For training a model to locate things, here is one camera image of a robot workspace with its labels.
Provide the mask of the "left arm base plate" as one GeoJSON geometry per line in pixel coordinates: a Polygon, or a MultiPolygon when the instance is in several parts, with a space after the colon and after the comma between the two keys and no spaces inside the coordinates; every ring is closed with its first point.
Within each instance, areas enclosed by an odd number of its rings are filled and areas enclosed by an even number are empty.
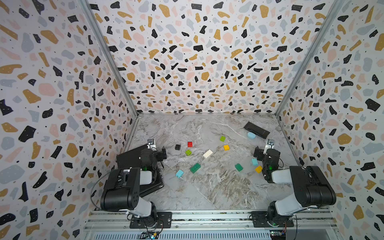
{"type": "Polygon", "coordinates": [[[172,212],[157,212],[149,217],[139,218],[132,216],[130,229],[170,229],[172,224],[172,212]]]}

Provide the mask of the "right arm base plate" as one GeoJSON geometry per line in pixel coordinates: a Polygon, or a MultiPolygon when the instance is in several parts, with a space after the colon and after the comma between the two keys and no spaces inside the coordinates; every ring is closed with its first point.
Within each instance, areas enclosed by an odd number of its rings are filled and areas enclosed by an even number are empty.
{"type": "Polygon", "coordinates": [[[290,228],[295,226],[291,216],[272,215],[266,211],[253,211],[250,219],[254,228],[290,228]]]}

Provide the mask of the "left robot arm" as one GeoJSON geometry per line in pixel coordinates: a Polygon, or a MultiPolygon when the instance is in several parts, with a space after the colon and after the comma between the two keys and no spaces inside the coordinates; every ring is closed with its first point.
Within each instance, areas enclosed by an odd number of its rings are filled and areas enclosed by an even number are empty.
{"type": "Polygon", "coordinates": [[[143,197],[164,187],[158,163],[167,159],[166,148],[160,151],[143,145],[117,156],[118,168],[109,173],[101,196],[101,209],[128,212],[135,220],[156,221],[154,203],[143,197]]]}

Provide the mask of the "white long lego brick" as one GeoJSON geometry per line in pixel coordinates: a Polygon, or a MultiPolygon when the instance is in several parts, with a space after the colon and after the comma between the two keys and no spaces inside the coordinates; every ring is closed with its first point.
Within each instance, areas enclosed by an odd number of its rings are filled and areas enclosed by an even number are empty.
{"type": "Polygon", "coordinates": [[[212,154],[213,154],[213,151],[212,151],[212,150],[207,150],[207,151],[203,154],[203,157],[204,157],[205,159],[207,159],[207,158],[210,157],[212,154]]]}

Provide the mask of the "dark green small lego brick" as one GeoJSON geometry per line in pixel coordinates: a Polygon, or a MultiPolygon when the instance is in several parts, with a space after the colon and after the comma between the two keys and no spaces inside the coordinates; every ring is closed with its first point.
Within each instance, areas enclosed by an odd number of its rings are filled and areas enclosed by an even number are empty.
{"type": "Polygon", "coordinates": [[[241,164],[236,164],[235,168],[238,172],[241,172],[244,168],[241,166],[241,164]]]}

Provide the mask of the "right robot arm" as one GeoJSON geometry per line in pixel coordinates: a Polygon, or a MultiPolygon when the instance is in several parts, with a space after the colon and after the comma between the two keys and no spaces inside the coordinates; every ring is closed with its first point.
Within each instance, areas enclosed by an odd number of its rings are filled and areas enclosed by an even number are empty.
{"type": "Polygon", "coordinates": [[[269,184],[290,184],[294,189],[284,199],[271,202],[266,212],[252,212],[255,227],[266,224],[271,227],[292,227],[294,214],[336,203],[336,193],[318,166],[290,166],[281,169],[280,154],[271,145],[263,150],[255,148],[254,157],[262,162],[256,172],[262,173],[269,184]]]}

